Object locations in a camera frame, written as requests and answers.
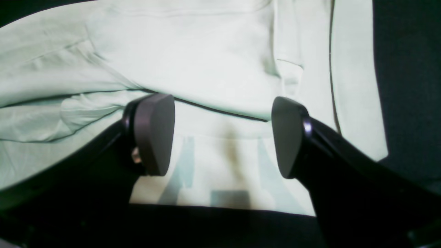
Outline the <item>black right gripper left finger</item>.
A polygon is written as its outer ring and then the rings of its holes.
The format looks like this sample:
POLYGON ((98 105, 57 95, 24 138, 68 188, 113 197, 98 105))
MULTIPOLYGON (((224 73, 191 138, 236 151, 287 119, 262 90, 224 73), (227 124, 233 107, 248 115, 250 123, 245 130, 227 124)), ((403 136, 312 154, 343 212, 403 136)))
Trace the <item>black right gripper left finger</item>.
POLYGON ((20 248, 107 248, 141 176, 170 166, 175 99, 130 102, 120 120, 60 162, 1 189, 1 239, 20 248))

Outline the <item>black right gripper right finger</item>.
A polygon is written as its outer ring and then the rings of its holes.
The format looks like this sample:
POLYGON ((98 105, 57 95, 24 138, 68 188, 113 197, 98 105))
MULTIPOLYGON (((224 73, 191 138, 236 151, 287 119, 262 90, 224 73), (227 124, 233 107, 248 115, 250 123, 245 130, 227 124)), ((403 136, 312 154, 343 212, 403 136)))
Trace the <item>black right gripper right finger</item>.
POLYGON ((439 248, 440 196, 376 163, 306 107, 276 97, 281 175, 309 192, 329 248, 439 248))

